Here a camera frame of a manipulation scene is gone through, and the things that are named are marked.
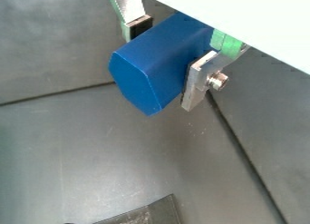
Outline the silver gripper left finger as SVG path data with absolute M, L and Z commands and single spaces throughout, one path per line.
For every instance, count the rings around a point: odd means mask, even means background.
M 154 18 L 146 13 L 142 0 L 110 0 L 120 20 L 123 39 L 134 40 L 151 27 Z

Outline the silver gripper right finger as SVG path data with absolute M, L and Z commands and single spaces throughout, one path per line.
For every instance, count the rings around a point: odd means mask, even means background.
M 191 111 L 210 89 L 221 91 L 229 77 L 222 70 L 233 64 L 250 49 L 250 46 L 218 29 L 212 30 L 211 49 L 187 68 L 187 79 L 182 97 L 182 107 Z

